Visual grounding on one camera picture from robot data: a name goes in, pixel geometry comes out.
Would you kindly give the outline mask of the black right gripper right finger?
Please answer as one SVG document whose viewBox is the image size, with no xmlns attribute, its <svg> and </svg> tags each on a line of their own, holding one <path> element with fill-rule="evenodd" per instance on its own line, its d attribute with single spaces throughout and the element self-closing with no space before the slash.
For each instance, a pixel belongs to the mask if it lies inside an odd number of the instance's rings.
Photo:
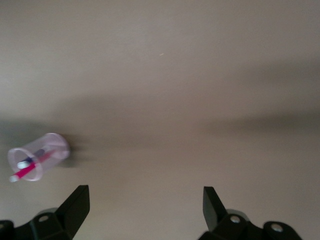
<svg viewBox="0 0 320 240">
<path fill-rule="evenodd" d="M 203 188 L 202 212 L 208 228 L 200 240 L 300 240 L 288 224 L 267 221 L 260 228 L 241 211 L 227 210 L 212 186 Z"/>
</svg>

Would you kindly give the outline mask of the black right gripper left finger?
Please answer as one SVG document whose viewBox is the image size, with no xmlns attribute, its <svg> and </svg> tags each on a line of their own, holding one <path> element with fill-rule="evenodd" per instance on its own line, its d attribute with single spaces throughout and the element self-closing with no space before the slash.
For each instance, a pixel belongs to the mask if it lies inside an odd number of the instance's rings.
<svg viewBox="0 0 320 240">
<path fill-rule="evenodd" d="M 90 212 L 88 185 L 78 186 L 53 212 L 45 211 L 15 227 L 11 220 L 0 221 L 2 240 L 72 240 Z"/>
</svg>

